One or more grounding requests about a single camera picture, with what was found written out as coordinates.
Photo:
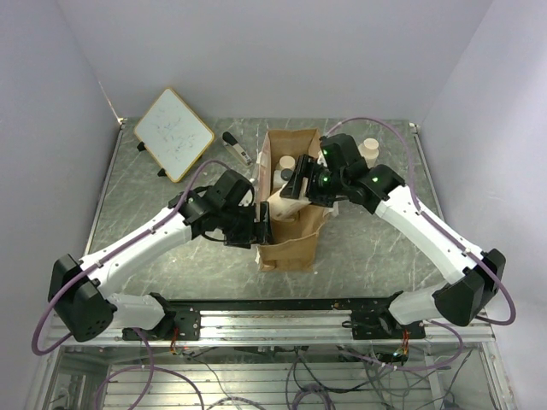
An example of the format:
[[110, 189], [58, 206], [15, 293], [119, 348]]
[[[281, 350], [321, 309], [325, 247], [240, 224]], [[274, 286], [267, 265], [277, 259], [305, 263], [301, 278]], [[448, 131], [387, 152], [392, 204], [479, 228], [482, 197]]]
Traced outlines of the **beige cap bottle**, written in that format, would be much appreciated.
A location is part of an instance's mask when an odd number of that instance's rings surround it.
[[279, 159], [276, 169], [277, 170], [285, 170], [285, 169], [293, 170], [295, 166], [296, 166], [296, 160], [294, 157], [290, 155], [283, 155]]
[[310, 200], [305, 196], [308, 180], [303, 180], [303, 185], [300, 188], [297, 198], [282, 197], [281, 191], [288, 185], [285, 183], [281, 188], [276, 190], [269, 198], [269, 216], [271, 220], [290, 220], [294, 218], [294, 214], [310, 204]]

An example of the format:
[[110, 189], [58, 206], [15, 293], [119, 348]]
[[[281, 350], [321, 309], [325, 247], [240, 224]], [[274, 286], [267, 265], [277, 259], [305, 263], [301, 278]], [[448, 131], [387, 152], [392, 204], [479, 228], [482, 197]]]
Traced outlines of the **white bottle black cap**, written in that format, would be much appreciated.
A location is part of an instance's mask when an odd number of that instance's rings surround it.
[[292, 174], [293, 171], [290, 168], [276, 170], [273, 174], [273, 189], [281, 189], [291, 179]]

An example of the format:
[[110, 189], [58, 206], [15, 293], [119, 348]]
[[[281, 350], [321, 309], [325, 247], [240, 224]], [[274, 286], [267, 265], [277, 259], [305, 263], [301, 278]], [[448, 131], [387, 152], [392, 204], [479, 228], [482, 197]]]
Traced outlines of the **beige cap bottle front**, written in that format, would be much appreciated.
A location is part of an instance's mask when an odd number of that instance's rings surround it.
[[310, 204], [310, 200], [305, 196], [308, 180], [303, 180], [303, 185], [300, 188], [297, 198], [282, 197], [281, 191], [288, 185], [285, 183], [281, 188], [276, 190], [269, 198], [269, 216], [271, 220], [290, 220], [294, 218], [294, 214]]

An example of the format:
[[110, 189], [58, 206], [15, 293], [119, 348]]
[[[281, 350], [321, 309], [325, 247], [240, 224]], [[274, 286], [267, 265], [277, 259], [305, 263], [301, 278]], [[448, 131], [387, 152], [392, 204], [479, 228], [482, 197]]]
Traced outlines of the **brown canvas bag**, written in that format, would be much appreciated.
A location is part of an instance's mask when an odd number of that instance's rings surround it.
[[[269, 130], [256, 160], [256, 200], [262, 202], [274, 193], [274, 171], [282, 157], [297, 159], [307, 154], [318, 157], [320, 131]], [[313, 269], [323, 225], [338, 215], [338, 208], [308, 205], [285, 220], [271, 220], [273, 241], [257, 247], [259, 269], [307, 272]]]

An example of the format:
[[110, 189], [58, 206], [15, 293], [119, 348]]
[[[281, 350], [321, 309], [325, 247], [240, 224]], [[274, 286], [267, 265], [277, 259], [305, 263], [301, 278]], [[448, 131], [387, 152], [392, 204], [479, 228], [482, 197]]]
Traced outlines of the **beige cylinder bottle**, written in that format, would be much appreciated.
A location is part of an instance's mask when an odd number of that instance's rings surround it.
[[358, 149], [368, 168], [374, 167], [379, 157], [379, 142], [375, 138], [366, 138]]

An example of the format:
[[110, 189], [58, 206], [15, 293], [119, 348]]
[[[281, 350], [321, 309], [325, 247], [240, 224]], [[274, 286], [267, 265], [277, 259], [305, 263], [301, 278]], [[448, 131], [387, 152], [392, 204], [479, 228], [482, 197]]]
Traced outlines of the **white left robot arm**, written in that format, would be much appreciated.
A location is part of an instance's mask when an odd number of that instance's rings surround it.
[[186, 189], [152, 220], [105, 249], [75, 260], [58, 259], [49, 299], [71, 337], [82, 343], [108, 328], [119, 328], [126, 340], [142, 331], [153, 340], [181, 334], [197, 338], [197, 317], [181, 313], [157, 293], [129, 296], [122, 284], [141, 266], [197, 237], [218, 230], [220, 243], [249, 249], [272, 238], [268, 202], [255, 202], [252, 183], [226, 170], [212, 185]]

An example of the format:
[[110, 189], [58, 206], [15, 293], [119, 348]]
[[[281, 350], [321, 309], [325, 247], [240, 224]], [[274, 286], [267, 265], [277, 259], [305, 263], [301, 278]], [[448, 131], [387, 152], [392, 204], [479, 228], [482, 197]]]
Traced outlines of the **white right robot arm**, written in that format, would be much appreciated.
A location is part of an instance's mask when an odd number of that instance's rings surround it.
[[388, 222], [429, 258], [442, 282], [394, 295], [376, 319], [385, 337], [397, 337], [408, 324], [422, 320], [443, 318], [467, 326], [477, 319], [499, 291], [503, 254], [485, 252], [430, 214], [409, 181], [390, 167], [369, 167], [352, 136], [323, 138], [320, 148], [321, 159], [300, 155], [291, 179], [269, 197], [270, 217], [287, 220], [307, 206], [332, 208], [347, 200]]

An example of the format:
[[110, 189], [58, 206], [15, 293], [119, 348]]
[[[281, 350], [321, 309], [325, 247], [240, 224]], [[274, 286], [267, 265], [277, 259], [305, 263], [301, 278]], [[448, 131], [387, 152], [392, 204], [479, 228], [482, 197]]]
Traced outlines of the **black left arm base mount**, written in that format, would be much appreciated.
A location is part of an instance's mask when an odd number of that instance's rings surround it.
[[196, 310], [179, 310], [174, 316], [174, 341], [197, 341], [201, 332], [201, 314]]

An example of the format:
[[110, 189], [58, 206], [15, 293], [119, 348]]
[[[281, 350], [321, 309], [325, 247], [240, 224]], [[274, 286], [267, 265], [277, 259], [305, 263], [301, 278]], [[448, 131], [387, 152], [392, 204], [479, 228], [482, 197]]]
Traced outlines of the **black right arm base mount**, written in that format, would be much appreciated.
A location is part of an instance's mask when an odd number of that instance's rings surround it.
[[352, 312], [342, 327], [351, 330], [354, 340], [403, 340], [405, 337], [415, 340], [426, 337], [424, 327], [418, 322], [401, 325], [386, 310]]

